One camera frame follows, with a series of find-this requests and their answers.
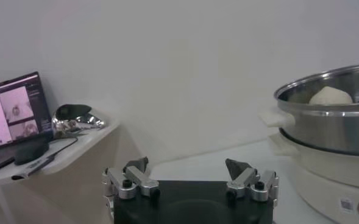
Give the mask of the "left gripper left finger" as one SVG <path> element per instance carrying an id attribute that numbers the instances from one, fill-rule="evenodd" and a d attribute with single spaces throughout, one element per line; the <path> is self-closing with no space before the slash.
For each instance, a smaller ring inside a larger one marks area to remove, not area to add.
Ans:
<path id="1" fill-rule="evenodd" d="M 104 196 L 118 196 L 122 200 L 131 200 L 137 193 L 157 200 L 160 196 L 160 186 L 157 180 L 150 179 L 146 174 L 148 158 L 129 161 L 122 170 L 106 168 L 102 173 Z"/>

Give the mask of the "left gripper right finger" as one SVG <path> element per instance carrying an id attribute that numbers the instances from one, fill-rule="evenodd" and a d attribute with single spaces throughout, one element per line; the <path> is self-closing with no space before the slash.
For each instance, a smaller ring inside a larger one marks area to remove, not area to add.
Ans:
<path id="1" fill-rule="evenodd" d="M 227 182 L 228 201 L 250 197 L 253 201 L 277 201 L 279 177 L 273 170 L 262 174 L 250 164 L 233 159 L 225 160 L 231 181 Z"/>

